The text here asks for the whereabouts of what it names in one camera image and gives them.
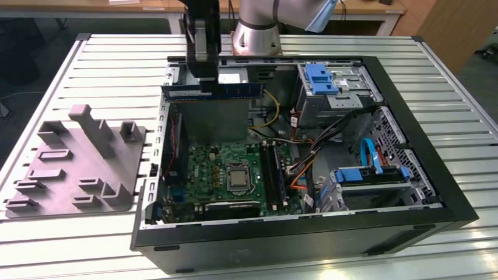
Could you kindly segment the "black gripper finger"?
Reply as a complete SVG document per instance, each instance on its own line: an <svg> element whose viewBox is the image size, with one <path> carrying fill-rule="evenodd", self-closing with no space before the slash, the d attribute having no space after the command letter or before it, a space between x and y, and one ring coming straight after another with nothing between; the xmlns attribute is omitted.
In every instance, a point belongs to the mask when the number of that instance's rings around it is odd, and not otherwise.
<svg viewBox="0 0 498 280"><path fill-rule="evenodd" d="M216 61L188 61L188 70L195 78L199 80L200 90L211 92L218 90L218 62Z"/></svg>

